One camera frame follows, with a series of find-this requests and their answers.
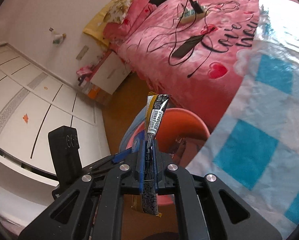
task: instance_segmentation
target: red heart print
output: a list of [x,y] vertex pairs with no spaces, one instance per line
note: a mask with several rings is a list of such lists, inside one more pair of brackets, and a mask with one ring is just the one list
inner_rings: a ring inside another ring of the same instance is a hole
[[208,71],[208,77],[211,79],[217,79],[224,76],[227,73],[227,68],[219,62],[213,62],[210,64],[210,70]]
[[201,31],[201,35],[211,34],[217,30],[218,28],[214,24],[208,24],[204,26],[203,30]]

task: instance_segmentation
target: pink pillow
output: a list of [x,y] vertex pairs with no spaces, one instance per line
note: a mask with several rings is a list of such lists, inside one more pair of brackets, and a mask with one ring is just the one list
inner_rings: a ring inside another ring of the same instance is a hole
[[155,4],[148,3],[140,13],[139,17],[137,17],[135,23],[131,27],[130,31],[125,37],[122,37],[124,42],[140,27],[140,25],[146,20],[148,16],[156,9]]
[[127,35],[148,2],[149,0],[133,0],[122,24],[107,23],[103,31],[104,38],[112,40],[117,36]]

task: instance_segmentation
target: decorative border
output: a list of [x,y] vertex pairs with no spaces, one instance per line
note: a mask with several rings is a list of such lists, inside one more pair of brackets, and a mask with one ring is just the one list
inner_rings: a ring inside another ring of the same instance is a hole
[[[45,78],[47,74],[40,73],[36,78],[34,78],[27,86],[31,89],[36,88]],[[22,88],[17,92],[16,95],[4,106],[4,108],[0,111],[0,134],[2,133],[5,125],[7,124],[10,117],[13,115],[17,107],[20,103],[26,98],[26,96],[30,93],[25,88]]]

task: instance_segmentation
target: barcode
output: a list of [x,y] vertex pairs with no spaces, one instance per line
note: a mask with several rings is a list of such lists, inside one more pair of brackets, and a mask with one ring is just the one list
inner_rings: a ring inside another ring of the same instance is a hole
[[194,14],[195,14],[195,11],[194,11],[194,9],[192,9],[192,10],[190,10],[190,11],[188,11],[184,14],[184,18],[189,17],[189,16],[194,15]]
[[151,117],[149,119],[149,125],[147,132],[156,134],[157,130],[159,129],[161,120],[163,116],[163,111],[159,109],[153,109],[151,113]]

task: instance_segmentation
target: metal screw head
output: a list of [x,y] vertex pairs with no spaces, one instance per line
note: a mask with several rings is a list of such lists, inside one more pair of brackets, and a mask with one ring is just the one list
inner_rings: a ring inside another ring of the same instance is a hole
[[216,176],[214,174],[208,174],[206,175],[206,179],[210,182],[216,181]]
[[82,181],[84,181],[84,182],[89,182],[89,181],[91,181],[91,175],[89,175],[89,174],[84,175],[84,176],[82,177]]
[[66,136],[66,142],[67,142],[67,146],[71,147],[70,137],[68,135]]
[[71,140],[72,146],[75,147],[76,141],[75,141],[75,136],[73,134],[70,135],[70,140]]
[[170,165],[168,165],[168,169],[169,169],[170,171],[175,171],[175,170],[178,169],[178,167],[177,167],[176,164],[170,164]]
[[129,170],[129,165],[128,164],[122,164],[119,169],[121,171],[128,171]]

